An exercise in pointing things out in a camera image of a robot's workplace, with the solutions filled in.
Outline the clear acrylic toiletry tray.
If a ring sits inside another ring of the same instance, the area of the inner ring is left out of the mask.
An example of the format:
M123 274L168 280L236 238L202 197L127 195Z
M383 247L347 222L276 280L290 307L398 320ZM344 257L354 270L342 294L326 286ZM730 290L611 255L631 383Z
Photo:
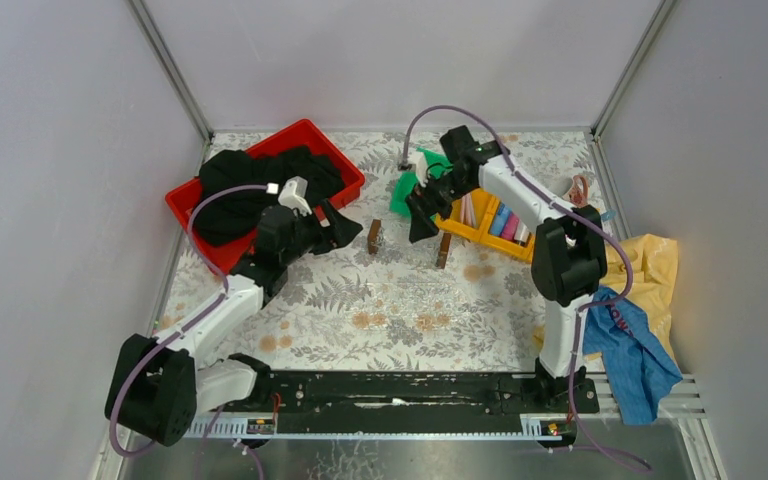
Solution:
M444 269L449 254L443 249L449 237L437 235L416 243L409 241L410 222L373 219L366 237L366 250L373 261L420 268Z

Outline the pink toothpaste tube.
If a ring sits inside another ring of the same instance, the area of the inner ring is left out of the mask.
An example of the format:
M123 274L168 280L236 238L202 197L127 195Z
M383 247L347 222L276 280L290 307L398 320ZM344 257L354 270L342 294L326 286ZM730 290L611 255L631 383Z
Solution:
M504 224L504 227L500 233L500 237L507 241L513 241L512 237L514 236L517 224L519 222L520 221L518 217L512 211L510 211L506 223Z

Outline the white toothpaste tube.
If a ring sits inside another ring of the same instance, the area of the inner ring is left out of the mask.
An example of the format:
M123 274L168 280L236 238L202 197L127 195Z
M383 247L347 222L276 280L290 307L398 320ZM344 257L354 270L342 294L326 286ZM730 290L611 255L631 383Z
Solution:
M518 245L524 246L527 244L529 237L530 231L528 227L523 222L519 222L517 224L517 228L515 230L514 236L512 237L512 240Z

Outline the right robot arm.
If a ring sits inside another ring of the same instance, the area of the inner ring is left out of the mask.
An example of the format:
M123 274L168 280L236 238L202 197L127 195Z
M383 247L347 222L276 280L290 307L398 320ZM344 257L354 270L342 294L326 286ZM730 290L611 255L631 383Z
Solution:
M586 372L578 363L583 318L607 273L599 212L591 206L576 207L539 185L515 165L498 139L480 144L460 126L446 132L440 143L450 167L437 177L430 175L424 154L402 155L401 169L413 171L417 178L405 198L410 242L437 235L435 217L449 215L456 201L476 189L512 211L532 235L531 276L545 300L533 396L543 410L575 411L574 398Z

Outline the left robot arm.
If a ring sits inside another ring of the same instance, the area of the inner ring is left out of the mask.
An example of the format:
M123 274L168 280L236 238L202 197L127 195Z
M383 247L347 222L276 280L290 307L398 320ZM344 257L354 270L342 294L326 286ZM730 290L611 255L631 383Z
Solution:
M262 378L266 370L252 358L235 354L210 367L201 362L279 294L292 263L344 248L362 232L360 223L329 201L319 207L322 217L284 205L266 208L251 249L201 312L152 337L134 334L123 342L104 410L112 435L124 427L171 446L198 415L231 401L248 411L267 404L271 387Z

